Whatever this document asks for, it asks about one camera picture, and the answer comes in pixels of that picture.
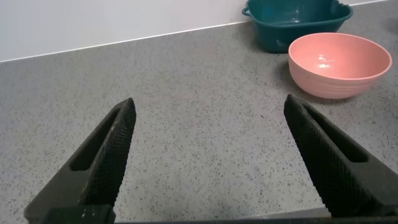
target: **teal container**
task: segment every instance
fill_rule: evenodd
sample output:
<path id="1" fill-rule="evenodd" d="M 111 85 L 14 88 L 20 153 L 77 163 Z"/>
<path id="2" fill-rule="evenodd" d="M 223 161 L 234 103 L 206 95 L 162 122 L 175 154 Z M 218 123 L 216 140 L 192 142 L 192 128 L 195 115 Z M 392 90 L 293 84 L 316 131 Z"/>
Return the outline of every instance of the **teal container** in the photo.
<path id="1" fill-rule="evenodd" d="M 265 50 L 287 52 L 301 36 L 336 32 L 353 9 L 337 0 L 248 0 L 242 13 L 254 22 Z"/>

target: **white wall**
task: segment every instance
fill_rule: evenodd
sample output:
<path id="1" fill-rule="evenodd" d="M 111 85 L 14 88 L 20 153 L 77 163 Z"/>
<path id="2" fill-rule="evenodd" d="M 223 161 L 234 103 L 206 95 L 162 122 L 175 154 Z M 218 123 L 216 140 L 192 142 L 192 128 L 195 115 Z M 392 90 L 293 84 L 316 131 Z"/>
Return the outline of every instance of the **white wall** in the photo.
<path id="1" fill-rule="evenodd" d="M 1 0 L 0 62 L 241 22 L 247 20 L 241 15 L 245 2 Z"/>

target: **kitchen counter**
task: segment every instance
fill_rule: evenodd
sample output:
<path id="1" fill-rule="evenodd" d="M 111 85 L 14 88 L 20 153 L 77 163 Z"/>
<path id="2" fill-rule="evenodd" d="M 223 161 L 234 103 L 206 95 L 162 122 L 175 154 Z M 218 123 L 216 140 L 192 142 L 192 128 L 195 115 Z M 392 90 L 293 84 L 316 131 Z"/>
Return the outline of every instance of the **kitchen counter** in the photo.
<path id="1" fill-rule="evenodd" d="M 25 206 L 105 114 L 132 97 L 137 123 L 116 221 L 214 220 L 322 207 L 283 106 L 293 93 L 398 172 L 398 1 L 354 7 L 340 32 L 394 64 L 369 91 L 322 100 L 250 23 L 0 63 L 0 222 Z"/>

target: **pink bowl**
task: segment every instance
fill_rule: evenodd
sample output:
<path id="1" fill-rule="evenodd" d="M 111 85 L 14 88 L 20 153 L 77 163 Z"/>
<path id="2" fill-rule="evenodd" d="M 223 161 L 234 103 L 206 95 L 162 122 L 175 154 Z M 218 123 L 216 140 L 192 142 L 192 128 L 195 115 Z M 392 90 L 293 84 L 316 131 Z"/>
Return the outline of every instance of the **pink bowl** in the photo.
<path id="1" fill-rule="evenodd" d="M 357 95 L 381 78 L 391 65 L 386 49 L 349 34 L 310 34 L 289 47 L 292 78 L 301 89 L 322 98 Z"/>

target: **bowl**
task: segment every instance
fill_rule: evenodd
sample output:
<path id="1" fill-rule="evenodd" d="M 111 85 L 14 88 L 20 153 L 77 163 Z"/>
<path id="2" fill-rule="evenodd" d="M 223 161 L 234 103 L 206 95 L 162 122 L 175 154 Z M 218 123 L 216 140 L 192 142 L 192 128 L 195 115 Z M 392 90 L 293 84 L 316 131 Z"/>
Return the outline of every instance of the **bowl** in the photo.
<path id="1" fill-rule="evenodd" d="M 242 13 L 253 21 L 265 50 L 287 52 L 303 35 L 336 32 L 353 10 L 337 0 L 248 0 Z"/>
<path id="2" fill-rule="evenodd" d="M 289 47 L 289 70 L 296 84 L 314 96 L 341 99 L 378 81 L 392 65 L 390 53 L 362 37 L 310 34 Z"/>

